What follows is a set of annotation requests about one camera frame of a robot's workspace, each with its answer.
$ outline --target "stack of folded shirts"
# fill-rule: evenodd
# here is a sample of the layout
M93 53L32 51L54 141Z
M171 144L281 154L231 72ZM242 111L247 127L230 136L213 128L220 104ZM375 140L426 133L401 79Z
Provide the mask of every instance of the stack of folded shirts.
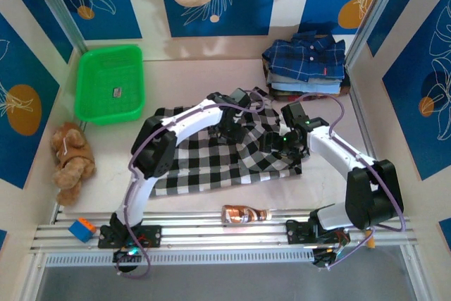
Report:
M315 31L276 40L263 54L268 86L291 93L339 94L345 78L345 41Z

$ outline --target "blue block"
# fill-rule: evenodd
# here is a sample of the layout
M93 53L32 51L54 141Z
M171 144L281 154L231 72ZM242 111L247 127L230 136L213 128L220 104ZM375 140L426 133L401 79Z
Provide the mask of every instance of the blue block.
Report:
M76 221L73 223L73 225L69 228L69 231L80 241L87 242L94 234L91 233L91 231L86 228L82 223L79 221Z

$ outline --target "wire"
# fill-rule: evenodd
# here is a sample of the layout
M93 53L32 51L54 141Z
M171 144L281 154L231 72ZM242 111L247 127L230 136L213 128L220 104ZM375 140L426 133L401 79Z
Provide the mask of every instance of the wire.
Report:
M190 116L193 116L193 115L195 115L195 114L197 114L199 112L202 112L204 110L214 109L216 107L230 107L232 109L238 109L238 110L244 111L245 113L260 113L261 111L263 111L265 109L265 99L263 98L263 96L260 93L258 93L255 90L252 90L252 91L247 90L245 92L246 93L252 93L252 94L255 94L256 96L258 96L258 98L261 100L261 105L260 105L260 107L258 109L256 109L256 110L247 109L245 107L240 107L238 105L227 104L227 103L211 104L211 105L204 106L202 108L195 109L195 110L193 110L191 112L187 112L186 114L184 114L181 117L175 119L174 121L171 121L167 125L162 126L159 129L157 129L149 137L147 137L147 139L137 148L135 153L133 153L132 158L131 158L130 162L128 163L128 169L132 172L132 183L128 187L127 192L125 194L125 199L124 199L124 222L125 222L125 227L127 228L128 233L130 234L131 238L133 239L133 242L136 244L136 246L140 249L141 253L144 255L144 258L146 259L146 262L147 262L147 268L146 268L146 271L143 274L140 274L140 275L123 275L122 272L119 270L119 262L117 262L117 264L116 264L116 271L118 272L118 275L122 275L122 276L124 276L126 278L132 278L132 279L144 278L150 272L150 266L151 266L150 257L147 254L147 251L141 245L140 241L137 239L136 235L133 233L132 227L130 226L130 222L129 222L129 219L128 219L128 202L130 200L130 197L132 196L132 193L135 191L136 183L138 182L138 179L139 179L139 174L138 174L137 170L135 169L135 167L133 166L137 156L149 144L149 142L151 142L157 135L159 135L160 133L162 133L165 130L168 130L168 128L175 126L177 123L185 120L186 118L189 118Z
M393 197L393 194L388 189L387 185L384 183L384 181L379 176L379 174L376 172L376 170L370 164L368 164L368 162L363 157L359 156L358 153L356 153L351 147L349 147L344 142L342 142L340 139L338 139L335 136L335 133L333 132L333 129L335 128L335 126L341 121L343 116L345 116L345 107L343 106L342 102L340 100L338 100L336 97L334 97L332 95L329 95L329 94L324 94L324 93L307 93L307 94L304 94L301 97L299 97L298 100L301 101L301 100L303 100L306 97L311 97L311 96L315 96L315 95L322 95L322 96L329 97L329 98L333 99L335 102L338 103L338 105L340 106L341 112L340 112L340 115L338 116L338 118L333 123L331 123L331 125L330 125L330 128L329 128L329 136L330 136L330 138L333 141L335 141L337 144L339 144L341 147L346 149L346 151L348 151L357 161L362 163L371 172L371 174L373 174L374 178L376 178L376 180L378 181L379 185L382 187L383 191L385 192L385 194L387 195L387 197L390 200L391 204L393 205L393 208L395 209L396 214L400 218L401 228L394 228L394 227L391 227L391 226L381 225L381 224L378 224L377 226L381 227L381 228L388 229L390 231L404 232L405 229L406 229L405 218L402 215L402 211L401 211L401 208L400 208L399 204L397 203L395 197ZM335 266L336 264L339 264L344 259L349 257L352 253L354 253L356 250L358 250L361 246L366 244L369 241L369 239L371 239L373 234L376 232L376 229L374 227L370 227L370 229L371 229L371 233L362 242L360 242L351 252L347 253L344 257L342 257L338 261L335 261L333 264L329 265L327 267L327 269L330 269L333 266Z

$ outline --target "teddy bear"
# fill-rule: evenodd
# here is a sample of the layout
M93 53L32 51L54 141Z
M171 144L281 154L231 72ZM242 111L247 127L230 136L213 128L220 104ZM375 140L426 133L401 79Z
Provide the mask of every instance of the teddy bear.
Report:
M74 123L64 123L51 137L51 147L59 164L52 181L60 188L56 201L61 206L75 204L82 180L90 178L96 165L91 147L83 131Z

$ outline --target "orange block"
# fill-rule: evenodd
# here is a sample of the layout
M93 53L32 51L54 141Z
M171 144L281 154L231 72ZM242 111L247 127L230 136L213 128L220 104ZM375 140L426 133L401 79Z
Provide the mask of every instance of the orange block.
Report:
M79 218L78 222L80 222L84 227L86 227L87 229L89 229L89 231L94 234L97 232L97 228L96 226L94 226L92 223L90 223L88 220L84 219L84 218Z

